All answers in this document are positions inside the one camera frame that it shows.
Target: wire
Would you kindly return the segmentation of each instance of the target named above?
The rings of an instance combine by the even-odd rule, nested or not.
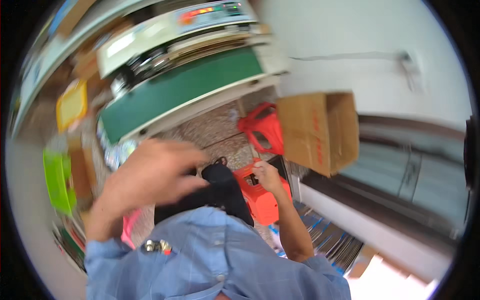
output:
[[[410,56],[406,52],[357,52],[357,53],[340,53],[323,56],[309,57],[289,57],[293,60],[314,61],[314,60],[409,60]]]

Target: white wall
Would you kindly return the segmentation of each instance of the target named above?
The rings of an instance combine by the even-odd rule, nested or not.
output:
[[[42,162],[42,148],[6,143],[6,175],[12,212],[34,268],[55,299],[85,299],[86,278],[61,255],[53,241],[52,220]]]
[[[442,279],[452,261],[451,255],[439,253],[302,183],[300,198],[338,227],[422,278]]]
[[[422,88],[412,92],[387,60],[291,60],[283,96],[353,90],[360,114],[430,121],[463,130],[471,114],[467,81],[453,46],[421,0],[262,0],[257,11],[291,57],[407,50]]]

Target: hand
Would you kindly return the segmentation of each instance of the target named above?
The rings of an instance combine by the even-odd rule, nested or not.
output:
[[[258,182],[266,189],[268,192],[271,192],[273,195],[278,195],[281,192],[284,192],[282,181],[280,181],[280,175],[278,174],[277,168],[270,165],[266,161],[258,161],[252,168],[252,172],[255,174]]]
[[[185,175],[206,159],[191,143],[145,140],[107,179],[97,202],[112,217],[145,205],[174,203],[208,185],[199,177]]]

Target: blue button-up shirt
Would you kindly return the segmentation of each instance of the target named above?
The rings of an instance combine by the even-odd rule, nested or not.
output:
[[[212,207],[172,216],[149,240],[165,240],[170,255],[130,249],[119,239],[86,247],[88,299],[349,300],[348,282],[324,256],[297,263],[268,246],[242,220]]]

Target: pink plastic object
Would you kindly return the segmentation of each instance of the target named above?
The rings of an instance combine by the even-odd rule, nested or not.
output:
[[[129,216],[123,217],[123,232],[121,233],[121,240],[124,243],[127,243],[132,249],[135,249],[135,245],[132,242],[131,234],[133,225],[135,224],[136,220],[142,213],[141,209],[135,210]]]
[[[255,149],[258,152],[269,152],[283,155],[282,128],[280,127],[280,122],[276,118],[276,111],[270,113],[262,119],[256,119],[256,117],[266,108],[276,108],[276,105],[263,102],[251,113],[249,113],[247,117],[241,118],[237,124],[237,127],[241,132],[244,132],[247,135],[250,143],[255,146]],[[268,142],[272,145],[272,148],[263,148],[253,135],[253,132],[260,132],[263,134],[264,137],[267,138]]]
[[[259,160],[258,158],[253,159],[254,163]],[[244,178],[252,174],[253,164],[234,171],[233,176],[239,183],[243,196],[247,199],[248,209],[252,217],[260,224],[268,226],[278,220],[278,206],[273,194],[267,192],[261,184],[251,186],[245,181]],[[290,201],[292,201],[288,182],[282,177],[280,177],[280,180],[290,197]]]

